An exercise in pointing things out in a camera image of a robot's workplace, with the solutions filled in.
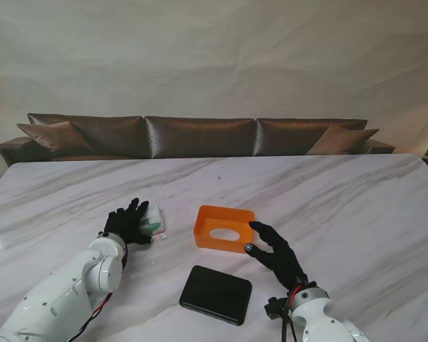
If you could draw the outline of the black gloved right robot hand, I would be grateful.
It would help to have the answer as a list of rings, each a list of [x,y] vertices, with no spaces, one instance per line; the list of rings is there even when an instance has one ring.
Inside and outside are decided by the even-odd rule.
[[[293,249],[274,228],[259,221],[249,222],[249,226],[272,248],[272,252],[265,252],[254,244],[246,244],[244,249],[249,256],[271,270],[289,291],[298,284],[307,283],[307,275],[302,270]]]

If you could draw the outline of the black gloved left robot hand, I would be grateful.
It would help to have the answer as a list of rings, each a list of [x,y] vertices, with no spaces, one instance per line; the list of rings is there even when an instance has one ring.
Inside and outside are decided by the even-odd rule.
[[[135,198],[126,209],[118,208],[110,212],[103,232],[119,236],[126,244],[150,244],[153,238],[141,231],[141,220],[148,206],[148,201],[141,202]]]

